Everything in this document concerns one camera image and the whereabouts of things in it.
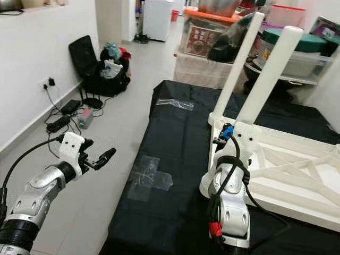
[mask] tile floor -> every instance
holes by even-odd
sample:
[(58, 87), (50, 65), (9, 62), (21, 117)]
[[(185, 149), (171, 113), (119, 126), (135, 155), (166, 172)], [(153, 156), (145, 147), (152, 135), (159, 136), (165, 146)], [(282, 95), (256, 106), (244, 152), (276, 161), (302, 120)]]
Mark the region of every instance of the tile floor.
[[(96, 255), (100, 251), (148, 123), (152, 90), (163, 79), (173, 77), (173, 53), (182, 27), (183, 18), (172, 23), (166, 43), (123, 45), (132, 54), (132, 81), (126, 92), (107, 102), (104, 116), (96, 118), (82, 134), (95, 141), (87, 150), (93, 159), (111, 147), (116, 148), (117, 153), (103, 170), (89, 171), (79, 181), (69, 183), (54, 200), (33, 246), (33, 255)], [(18, 155), (45, 141), (45, 128), (42, 123), (35, 129), (0, 162), (0, 168), (8, 169)], [(57, 151), (58, 145), (53, 144), (52, 149)], [(47, 148), (27, 157), (9, 181), (8, 205), (13, 205), (26, 180), (55, 162)], [(5, 171), (0, 173), (1, 179), (4, 174)]]

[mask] black cloth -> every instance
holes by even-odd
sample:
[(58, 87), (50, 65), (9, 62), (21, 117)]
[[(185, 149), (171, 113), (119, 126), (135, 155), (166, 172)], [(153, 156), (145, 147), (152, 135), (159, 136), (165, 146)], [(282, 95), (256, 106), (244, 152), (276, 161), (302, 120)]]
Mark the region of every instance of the black cloth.
[[(199, 192), (209, 159), (209, 113), (220, 91), (163, 81), (154, 89), (150, 121), (135, 165), (143, 156), (159, 158), (157, 171), (171, 174), (169, 191), (151, 189), (148, 201), (128, 198), (132, 181), (124, 188), (108, 238), (105, 254), (221, 254), (208, 237), (208, 199)], [(158, 99), (176, 99), (194, 104), (192, 111), (172, 105), (156, 105)], [(236, 118), (245, 101), (233, 94), (225, 116)], [(315, 140), (339, 143), (340, 137), (314, 108), (279, 105), (268, 101), (257, 124)], [(282, 227), (276, 219), (249, 206), (251, 245)], [(336, 232), (286, 218), (292, 228), (258, 248), (253, 254), (340, 254)]]

